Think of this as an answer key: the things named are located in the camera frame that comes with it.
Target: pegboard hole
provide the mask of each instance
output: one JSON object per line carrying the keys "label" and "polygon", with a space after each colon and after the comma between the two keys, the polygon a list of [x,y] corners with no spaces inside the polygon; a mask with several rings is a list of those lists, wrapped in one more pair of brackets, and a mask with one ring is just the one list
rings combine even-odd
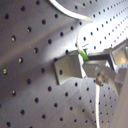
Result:
{"label": "pegboard hole", "polygon": [[44,119],[44,120],[46,119],[46,115],[45,115],[45,114],[44,114],[44,115],[42,115],[42,119]]}
{"label": "pegboard hole", "polygon": [[27,32],[30,33],[31,31],[32,31],[32,28],[29,26],[29,27],[27,28]]}
{"label": "pegboard hole", "polygon": [[5,19],[6,20],[9,19],[9,14],[8,13],[5,14]]}
{"label": "pegboard hole", "polygon": [[70,110],[72,111],[73,110],[73,107],[70,107]]}
{"label": "pegboard hole", "polygon": [[16,41],[16,36],[13,35],[12,38],[11,38],[12,42],[15,42]]}
{"label": "pegboard hole", "polygon": [[23,60],[22,57],[20,57],[18,61],[19,61],[20,64],[22,64],[24,60]]}
{"label": "pegboard hole", "polygon": [[82,22],[80,21],[79,24],[82,25]]}
{"label": "pegboard hole", "polygon": [[51,39],[48,39],[48,44],[52,44],[52,40]]}
{"label": "pegboard hole", "polygon": [[82,100],[82,97],[81,96],[79,97],[79,100]]}
{"label": "pegboard hole", "polygon": [[65,93],[65,96],[68,97],[68,92]]}
{"label": "pegboard hole", "polygon": [[13,90],[13,91],[12,91],[12,96],[16,96],[16,94],[17,94],[16,91]]}
{"label": "pegboard hole", "polygon": [[54,16],[55,16],[56,19],[58,18],[58,14],[57,13]]}
{"label": "pegboard hole", "polygon": [[89,102],[92,103],[92,100],[90,100]]}
{"label": "pegboard hole", "polygon": [[77,119],[74,120],[74,123],[77,123]]}
{"label": "pegboard hole", "polygon": [[21,115],[25,115],[25,110],[20,111]]}
{"label": "pegboard hole", "polygon": [[7,123],[6,123],[6,126],[7,126],[7,127],[11,127],[11,123],[10,123],[10,122],[7,122]]}
{"label": "pegboard hole", "polygon": [[3,75],[7,75],[8,74],[8,71],[6,68],[3,69]]}
{"label": "pegboard hole", "polygon": [[57,58],[54,58],[54,62],[56,62],[58,59]]}
{"label": "pegboard hole", "polygon": [[59,74],[62,75],[62,74],[63,74],[63,70],[60,70],[60,71],[59,71]]}
{"label": "pegboard hole", "polygon": [[41,72],[42,73],[45,73],[45,68],[41,68]]}
{"label": "pegboard hole", "polygon": [[31,84],[31,79],[30,78],[27,79],[27,84]]}
{"label": "pegboard hole", "polygon": [[36,4],[37,4],[37,5],[39,5],[39,4],[40,4],[40,1],[39,1],[39,0],[37,0],[37,1],[36,1]]}
{"label": "pegboard hole", "polygon": [[25,6],[22,6],[22,7],[21,7],[21,11],[22,11],[22,12],[25,11]]}
{"label": "pegboard hole", "polygon": [[83,6],[85,7],[85,3],[83,3]]}
{"label": "pegboard hole", "polygon": [[60,36],[63,37],[64,36],[64,33],[63,32],[60,32]]}
{"label": "pegboard hole", "polygon": [[34,48],[34,53],[38,53],[38,48]]}
{"label": "pegboard hole", "polygon": [[74,29],[73,26],[71,26],[70,29],[73,31],[73,29]]}
{"label": "pegboard hole", "polygon": [[77,10],[78,9],[78,6],[75,6],[75,9]]}
{"label": "pegboard hole", "polygon": [[83,109],[82,112],[85,112],[85,110]]}
{"label": "pegboard hole", "polygon": [[96,15],[95,15],[95,14],[93,14],[93,17],[95,18],[95,17],[96,17]]}
{"label": "pegboard hole", "polygon": [[89,87],[87,88],[87,91],[89,91]]}
{"label": "pegboard hole", "polygon": [[42,20],[42,24],[43,24],[43,25],[46,24],[46,20],[45,20],[45,19]]}
{"label": "pegboard hole", "polygon": [[76,82],[76,83],[75,83],[75,87],[77,87],[77,86],[78,86],[78,83]]}
{"label": "pegboard hole", "polygon": [[93,36],[93,32],[91,32],[90,34],[91,34],[91,36]]}
{"label": "pegboard hole", "polygon": [[57,108],[57,107],[58,107],[58,104],[57,104],[57,103],[55,103],[55,104],[54,104],[54,107],[55,107],[55,108]]}
{"label": "pegboard hole", "polygon": [[35,101],[35,103],[38,103],[39,102],[39,98],[36,97],[34,101]]}
{"label": "pegboard hole", "polygon": [[51,87],[51,86],[48,87],[48,91],[49,91],[49,92],[52,91],[52,87]]}
{"label": "pegboard hole", "polygon": [[89,1],[90,4],[92,4],[92,1]]}
{"label": "pegboard hole", "polygon": [[68,55],[68,54],[69,54],[69,51],[68,51],[68,50],[66,50],[66,51],[65,51],[65,54],[67,54],[67,55]]}
{"label": "pegboard hole", "polygon": [[63,118],[61,117],[61,118],[60,118],[60,122],[62,122],[62,121],[63,121]]}
{"label": "pegboard hole", "polygon": [[86,120],[85,123],[87,124],[88,123],[88,120]]}

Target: green object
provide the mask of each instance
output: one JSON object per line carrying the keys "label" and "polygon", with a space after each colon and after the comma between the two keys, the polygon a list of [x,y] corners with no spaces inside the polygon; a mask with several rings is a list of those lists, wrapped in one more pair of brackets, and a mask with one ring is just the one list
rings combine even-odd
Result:
{"label": "green object", "polygon": [[86,52],[84,50],[82,50],[80,52],[80,55],[83,57],[84,60],[89,60],[89,58],[88,58],[88,56],[87,56],[87,54],[86,54]]}

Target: pegboard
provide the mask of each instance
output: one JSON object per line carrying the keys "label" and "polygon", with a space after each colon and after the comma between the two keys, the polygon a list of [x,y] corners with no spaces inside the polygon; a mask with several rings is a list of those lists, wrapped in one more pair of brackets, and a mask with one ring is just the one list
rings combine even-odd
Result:
{"label": "pegboard", "polygon": [[[57,0],[86,15],[91,52],[114,47],[128,37],[127,0]],[[48,0],[1,0],[0,127],[95,128],[94,79],[71,78],[57,85],[54,62],[74,50],[78,31],[89,22],[70,18]],[[100,124],[111,123],[118,97],[104,84]]]}

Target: black dot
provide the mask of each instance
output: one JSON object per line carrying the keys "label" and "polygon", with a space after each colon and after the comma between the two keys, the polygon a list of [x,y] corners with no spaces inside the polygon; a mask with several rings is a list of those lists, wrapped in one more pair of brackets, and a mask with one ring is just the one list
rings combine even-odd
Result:
{"label": "black dot", "polygon": [[75,9],[78,9],[78,7],[77,7],[77,6],[75,6]]}
{"label": "black dot", "polygon": [[87,124],[88,123],[88,120],[86,120],[85,123]]}
{"label": "black dot", "polygon": [[43,24],[43,25],[46,24],[46,20],[45,20],[45,19],[42,20],[42,24]]}
{"label": "black dot", "polygon": [[7,126],[7,127],[11,127],[11,123],[10,123],[10,122],[7,122],[7,123],[6,123],[6,126]]}
{"label": "black dot", "polygon": [[69,54],[69,51],[68,51],[68,50],[66,50],[66,51],[65,51],[65,54]]}
{"label": "black dot", "polygon": [[22,6],[21,7],[21,11],[25,11],[25,6]]}
{"label": "black dot", "polygon": [[38,103],[39,102],[39,98],[35,98],[35,103]]}
{"label": "black dot", "polygon": [[12,42],[15,42],[16,41],[16,36],[13,35],[12,38],[11,38]]}
{"label": "black dot", "polygon": [[71,26],[70,29],[73,31],[73,29],[74,29],[73,26]]}
{"label": "black dot", "polygon": [[58,18],[58,14],[57,14],[57,13],[55,14],[55,18],[56,18],[56,19]]}
{"label": "black dot", "polygon": [[5,14],[5,19],[9,19],[9,14],[8,13]]}
{"label": "black dot", "polygon": [[73,107],[70,107],[70,110],[72,111],[73,110]]}
{"label": "black dot", "polygon": [[68,92],[65,93],[65,96],[68,97]]}
{"label": "black dot", "polygon": [[60,36],[63,37],[64,36],[64,33],[63,32],[60,32]]}
{"label": "black dot", "polygon": [[89,91],[89,87],[87,88],[87,91]]}
{"label": "black dot", "polygon": [[38,48],[34,48],[34,53],[38,53]]}
{"label": "black dot", "polygon": [[59,74],[62,75],[62,74],[63,74],[63,70],[60,70],[60,71],[59,71]]}
{"label": "black dot", "polygon": [[45,73],[45,68],[41,68],[41,72],[42,73]]}
{"label": "black dot", "polygon": [[42,115],[42,119],[44,119],[44,120],[46,119],[46,115],[45,115],[45,114],[44,114],[44,115]]}
{"label": "black dot", "polygon": [[63,121],[63,118],[61,117],[61,118],[60,118],[60,122],[62,122],[62,121]]}
{"label": "black dot", "polygon": [[92,100],[90,100],[89,102],[92,103]]}
{"label": "black dot", "polygon": [[86,37],[84,37],[83,40],[86,41]]}
{"label": "black dot", "polygon": [[54,107],[55,107],[55,108],[57,108],[57,107],[58,107],[58,104],[57,104],[57,103],[55,103],[55,104],[54,104]]}
{"label": "black dot", "polygon": [[40,4],[40,1],[39,1],[39,0],[37,0],[37,1],[36,1],[36,4],[37,4],[37,5],[39,5],[39,4]]}
{"label": "black dot", "polygon": [[12,96],[16,96],[16,91],[12,91]]}
{"label": "black dot", "polygon": [[82,22],[80,21],[79,24],[82,25]]}
{"label": "black dot", "polygon": [[91,36],[92,36],[92,35],[93,35],[93,32],[91,32],[90,34],[91,34]]}
{"label": "black dot", "polygon": [[85,7],[85,3],[83,3],[83,6]]}
{"label": "black dot", "polygon": [[93,17],[94,17],[94,18],[96,17],[95,14],[93,14]]}
{"label": "black dot", "polygon": [[58,59],[57,58],[54,58],[54,62],[56,62]]}
{"label": "black dot", "polygon": [[27,32],[31,32],[32,31],[32,28],[29,26],[28,28],[27,28]]}
{"label": "black dot", "polygon": [[27,79],[27,84],[31,84],[31,79],[30,78]]}
{"label": "black dot", "polygon": [[48,44],[52,44],[52,40],[51,39],[48,39]]}
{"label": "black dot", "polygon": [[48,91],[49,91],[49,92],[52,91],[52,87],[51,87],[51,86],[48,87]]}
{"label": "black dot", "polygon": [[74,122],[76,123],[77,122],[77,119],[75,119]]}
{"label": "black dot", "polygon": [[20,111],[21,115],[25,115],[25,110]]}
{"label": "black dot", "polygon": [[78,86],[78,83],[77,83],[77,82],[75,83],[75,86],[76,86],[76,87]]}
{"label": "black dot", "polygon": [[81,100],[82,99],[82,97],[79,97],[79,100]]}

